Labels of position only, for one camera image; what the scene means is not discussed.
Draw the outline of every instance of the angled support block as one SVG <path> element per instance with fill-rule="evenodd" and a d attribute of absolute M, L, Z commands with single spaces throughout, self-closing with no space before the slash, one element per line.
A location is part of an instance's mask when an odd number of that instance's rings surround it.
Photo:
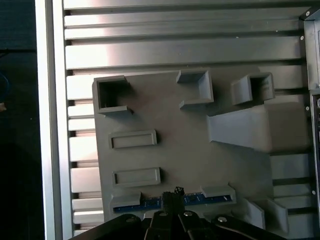
<path fill-rule="evenodd" d="M 210 142 L 268 154 L 304 151 L 310 146 L 306 110 L 299 102 L 264 104 L 208 116 L 207 124 Z"/>
<path fill-rule="evenodd" d="M 246 198 L 239 199 L 238 203 L 239 210 L 236 210 L 239 212 L 232 211 L 235 216 L 258 228 L 266 229 L 265 211 L 261 207 Z"/>
<path fill-rule="evenodd" d="M 231 97 L 233 105 L 252 102 L 253 106 L 274 99 L 275 88 L 272 73 L 252 73 L 232 82 Z"/>
<path fill-rule="evenodd" d="M 179 104 L 180 109 L 205 106 L 214 102 L 212 81 L 208 70 L 181 70 L 176 77 L 176 82 L 178 84 L 198 83 L 199 98 L 183 100 Z"/>
<path fill-rule="evenodd" d="M 288 209 L 269 198 L 255 203 L 264 210 L 267 231 L 279 234 L 289 232 Z"/>
<path fill-rule="evenodd" d="M 131 113 L 127 106 L 118 105 L 118 96 L 131 88 L 124 75 L 96 77 L 93 82 L 93 101 L 97 112 L 105 116 Z"/>
<path fill-rule="evenodd" d="M 156 130 L 113 132 L 108 136 L 110 149 L 156 145 Z"/>

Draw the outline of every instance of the raised rectangular pad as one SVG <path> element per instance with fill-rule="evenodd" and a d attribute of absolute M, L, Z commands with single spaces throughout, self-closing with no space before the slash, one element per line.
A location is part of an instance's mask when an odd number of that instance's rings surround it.
<path fill-rule="evenodd" d="M 131 188 L 160 184 L 160 168 L 144 168 L 125 171 L 114 171 L 112 173 L 112 184 L 114 187 Z"/>
<path fill-rule="evenodd" d="M 113 132 L 109 134 L 108 138 L 111 149 L 157 144 L 157 133 L 155 130 Z"/>
<path fill-rule="evenodd" d="M 237 202 L 236 191 L 226 186 L 201 186 L 201 191 L 206 198 L 219 197 L 219 196 L 230 196 L 233 203 Z"/>
<path fill-rule="evenodd" d="M 136 206 L 140 204 L 141 192 L 113 196 L 110 202 L 110 208 L 124 207 L 124 206 Z"/>

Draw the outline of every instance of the rectangular recessed slot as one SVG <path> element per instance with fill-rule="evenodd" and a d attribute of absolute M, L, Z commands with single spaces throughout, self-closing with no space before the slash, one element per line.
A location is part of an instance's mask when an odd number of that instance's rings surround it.
<path fill-rule="evenodd" d="M 269 72 L 249 74 L 231 84 L 232 104 L 253 105 L 275 98 L 273 75 Z"/>
<path fill-rule="evenodd" d="M 126 171 L 115 171 L 112 173 L 114 187 L 131 188 L 160 184 L 160 168 L 145 168 Z"/>
<path fill-rule="evenodd" d="M 155 130 L 114 132 L 109 136 L 111 149 L 130 148 L 157 144 Z"/>
<path fill-rule="evenodd" d="M 232 202 L 230 195 L 221 195 L 214 197 L 205 197 L 202 193 L 190 193 L 183 196 L 183 203 L 185 206 L 201 205 L 201 204 L 218 204 Z M 160 210 L 162 206 L 162 198 L 150 197 L 140 200 L 139 205 L 128 205 L 114 207 L 115 214 L 130 213 L 130 212 L 145 212 L 149 210 Z"/>

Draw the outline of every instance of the screw head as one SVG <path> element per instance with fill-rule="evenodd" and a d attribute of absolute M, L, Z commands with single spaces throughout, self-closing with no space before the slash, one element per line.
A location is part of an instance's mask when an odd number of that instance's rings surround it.
<path fill-rule="evenodd" d="M 130 217 L 126 220 L 127 223 L 132 223 L 133 221 L 135 221 L 134 217 Z"/>
<path fill-rule="evenodd" d="M 190 217 L 190 216 L 192 216 L 192 212 L 186 211 L 186 212 L 184 212 L 183 215 L 185 215 L 186 217 Z"/>
<path fill-rule="evenodd" d="M 220 223 L 226 223 L 226 222 L 227 222 L 227 219 L 226 219 L 225 217 L 221 216 L 221 217 L 218 218 L 218 221 L 219 221 Z"/>

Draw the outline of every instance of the metal edge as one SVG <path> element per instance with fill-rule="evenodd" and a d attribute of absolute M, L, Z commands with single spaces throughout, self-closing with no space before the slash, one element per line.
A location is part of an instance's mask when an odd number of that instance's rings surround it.
<path fill-rule="evenodd" d="M 60 170 L 60 191 L 62 210 L 63 239 L 72 238 L 74 233 L 73 208 L 70 174 L 69 131 L 68 131 L 68 100 L 66 83 L 65 58 L 65 26 L 63 0 L 53 1 L 53 32 L 56 87 L 56 118 L 58 134 L 58 154 Z"/>
<path fill-rule="evenodd" d="M 311 107 L 311 121 L 312 121 L 312 137 L 313 137 L 313 154 L 314 154 L 314 167 L 315 167 L 315 179 L 316 179 L 316 200 L 318 209 L 318 219 L 320 225 L 320 160 L 319 160 L 319 129 L 317 125 L 317 100 L 315 95 L 317 94 L 311 91 L 310 93 L 310 107 Z"/>
<path fill-rule="evenodd" d="M 319 17 L 320 17 L 319 6 L 309 8 L 300 16 L 300 18 L 304 21 L 313 21 L 313 20 L 319 19 Z"/>
<path fill-rule="evenodd" d="M 53 0 L 35 1 L 44 237 L 61 240 L 62 210 L 56 117 Z"/>
<path fill-rule="evenodd" d="M 316 29 L 314 21 L 304 21 L 304 36 L 305 36 L 305 54 L 307 65 L 307 76 L 309 90 L 319 87 L 319 41 L 317 46 Z"/>

